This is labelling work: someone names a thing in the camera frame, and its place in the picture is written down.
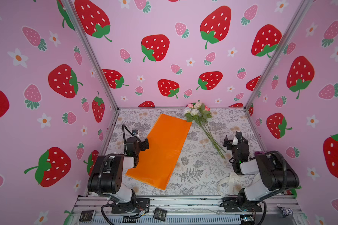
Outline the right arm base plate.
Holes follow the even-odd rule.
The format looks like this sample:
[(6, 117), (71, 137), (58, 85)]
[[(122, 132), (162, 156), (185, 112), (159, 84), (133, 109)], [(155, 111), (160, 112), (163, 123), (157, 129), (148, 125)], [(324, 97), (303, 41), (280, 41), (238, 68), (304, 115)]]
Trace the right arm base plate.
[(263, 212), (260, 202), (252, 202), (238, 197), (225, 197), (222, 199), (220, 207), (225, 212)]

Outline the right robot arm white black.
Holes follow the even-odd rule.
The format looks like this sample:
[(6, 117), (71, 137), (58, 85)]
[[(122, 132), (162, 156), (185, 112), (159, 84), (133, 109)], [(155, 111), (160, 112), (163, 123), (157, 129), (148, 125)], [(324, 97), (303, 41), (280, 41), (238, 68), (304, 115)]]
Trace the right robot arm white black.
[(236, 198), (223, 198), (220, 207), (226, 212), (262, 212), (261, 203), (265, 199), (299, 187), (298, 175), (280, 152), (265, 152), (249, 158), (248, 140), (241, 132), (236, 132), (233, 140), (226, 137), (223, 146), (232, 152), (229, 162), (237, 175), (259, 176), (258, 181), (242, 188)]

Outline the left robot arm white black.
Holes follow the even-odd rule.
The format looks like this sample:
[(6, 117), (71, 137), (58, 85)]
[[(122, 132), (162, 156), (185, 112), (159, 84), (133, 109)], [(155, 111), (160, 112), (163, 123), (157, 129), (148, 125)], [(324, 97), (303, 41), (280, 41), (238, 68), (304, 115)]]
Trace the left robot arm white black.
[(97, 158), (87, 189), (117, 203), (135, 204), (135, 192), (122, 184), (123, 171), (138, 166), (139, 154), (149, 149), (149, 141), (147, 138), (141, 141), (137, 136), (130, 137), (124, 148), (123, 154), (111, 153)]

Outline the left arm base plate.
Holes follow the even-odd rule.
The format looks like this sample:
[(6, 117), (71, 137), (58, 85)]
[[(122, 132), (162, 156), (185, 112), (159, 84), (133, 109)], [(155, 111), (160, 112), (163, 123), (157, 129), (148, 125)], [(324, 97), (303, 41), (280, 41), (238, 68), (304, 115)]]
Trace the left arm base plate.
[(112, 214), (137, 214), (142, 211), (148, 212), (150, 208), (150, 198), (137, 198), (128, 203), (118, 203), (112, 207)]

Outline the orange wrapping paper sheet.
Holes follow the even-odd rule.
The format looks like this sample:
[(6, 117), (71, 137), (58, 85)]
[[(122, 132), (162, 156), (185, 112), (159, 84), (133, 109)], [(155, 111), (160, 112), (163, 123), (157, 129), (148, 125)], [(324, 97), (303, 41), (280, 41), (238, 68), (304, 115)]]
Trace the orange wrapping paper sheet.
[(149, 149), (142, 151), (136, 168), (126, 176), (165, 190), (177, 164), (191, 123), (161, 114), (148, 134)]

